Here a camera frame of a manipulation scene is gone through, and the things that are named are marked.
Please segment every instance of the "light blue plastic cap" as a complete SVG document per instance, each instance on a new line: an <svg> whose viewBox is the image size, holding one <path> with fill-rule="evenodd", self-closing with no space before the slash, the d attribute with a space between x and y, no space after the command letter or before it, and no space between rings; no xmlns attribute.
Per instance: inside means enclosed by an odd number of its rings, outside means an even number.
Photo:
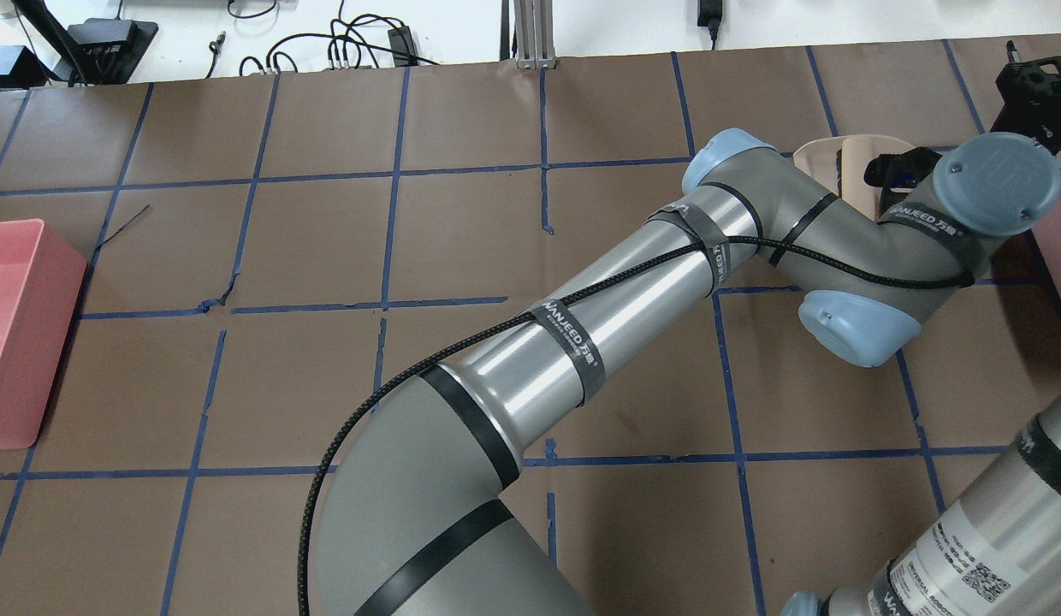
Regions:
<svg viewBox="0 0 1061 616"><path fill-rule="evenodd" d="M781 609L781 616L819 616L820 598L812 593L794 593L785 606Z"/></svg>
<svg viewBox="0 0 1061 616"><path fill-rule="evenodd" d="M829 351L864 368L881 366L922 332L907 313L840 291L808 293L797 316Z"/></svg>
<svg viewBox="0 0 1061 616"><path fill-rule="evenodd" d="M1007 237L1028 231L1051 210L1061 178L1055 157L1032 138L988 133L938 160L934 188L957 221Z"/></svg>
<svg viewBox="0 0 1061 616"><path fill-rule="evenodd" d="M738 153L753 151L753 148L771 148L773 151L773 145L756 140L743 128L726 128L714 135L706 147L695 155L694 160L691 160L686 173L683 173L683 195L697 189L701 179L717 168L717 164Z"/></svg>

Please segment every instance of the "white label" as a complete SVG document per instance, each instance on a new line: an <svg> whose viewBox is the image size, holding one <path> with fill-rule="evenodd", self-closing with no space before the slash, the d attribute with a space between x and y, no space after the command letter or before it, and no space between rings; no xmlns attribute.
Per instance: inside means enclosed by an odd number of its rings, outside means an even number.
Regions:
<svg viewBox="0 0 1061 616"><path fill-rule="evenodd" d="M891 586L914 616L989 616L1028 580L954 503L891 566Z"/></svg>

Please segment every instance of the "gray robot arm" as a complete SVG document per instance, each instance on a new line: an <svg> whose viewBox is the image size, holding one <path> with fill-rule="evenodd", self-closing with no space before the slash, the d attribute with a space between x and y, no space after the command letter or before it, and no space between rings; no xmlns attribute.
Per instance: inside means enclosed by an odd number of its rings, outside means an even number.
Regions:
<svg viewBox="0 0 1061 616"><path fill-rule="evenodd" d="M1047 212L1059 172L1028 138L976 137L876 224L730 129L696 157L683 192L535 304L533 320L414 375L375 410L316 522L327 614L590 614L497 498L528 445L754 256L810 292L800 318L829 350L879 366L921 331L952 281L970 284L1005 239ZM688 250L698 242L705 250ZM672 250L679 256L639 276L560 301Z"/></svg>

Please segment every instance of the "white surface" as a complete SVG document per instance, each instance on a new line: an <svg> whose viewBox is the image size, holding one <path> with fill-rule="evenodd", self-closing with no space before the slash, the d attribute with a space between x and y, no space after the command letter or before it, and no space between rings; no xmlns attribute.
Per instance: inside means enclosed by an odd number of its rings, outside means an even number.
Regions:
<svg viewBox="0 0 1061 616"><path fill-rule="evenodd" d="M262 11L268 1L238 0L234 11ZM222 31L226 46L214 74L237 74L242 57L263 59L284 36L328 32L338 1L281 4L274 15L234 20L226 15L226 0L126 0L124 17L160 27L133 82L203 77L210 63L207 42ZM49 7L59 22L72 24L115 16L117 0L52 0ZM498 57L499 1L347 0L344 8L347 19L366 12L400 17L413 29L420 55L438 63ZM1061 32L1061 0L726 0L725 13L719 50ZM558 55L706 50L710 38L696 20L697 0L554 0ZM53 61L55 55L29 30L46 61ZM370 42L388 47L385 28L365 32ZM0 20L0 43L23 43L16 20ZM284 51L302 70L320 70L327 68L326 46L325 40L296 40ZM383 66L390 65L388 54L379 55Z"/></svg>

